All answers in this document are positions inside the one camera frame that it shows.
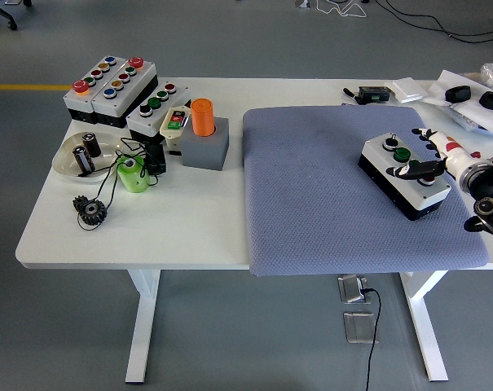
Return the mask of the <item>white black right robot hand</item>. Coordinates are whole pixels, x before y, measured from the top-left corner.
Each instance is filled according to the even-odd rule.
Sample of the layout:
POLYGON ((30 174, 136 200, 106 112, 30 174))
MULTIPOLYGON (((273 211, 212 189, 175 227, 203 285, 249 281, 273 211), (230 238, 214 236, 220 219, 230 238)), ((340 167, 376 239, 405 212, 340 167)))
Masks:
POLYGON ((475 160, 457 141, 441 131, 426 128, 415 128, 423 141, 429 143, 439 155, 439 160, 431 160, 413 164, 406 163, 402 167, 389 167, 386 173, 402 180, 420 180, 435 178, 448 172, 453 178, 461 174, 464 169, 472 165, 475 160))

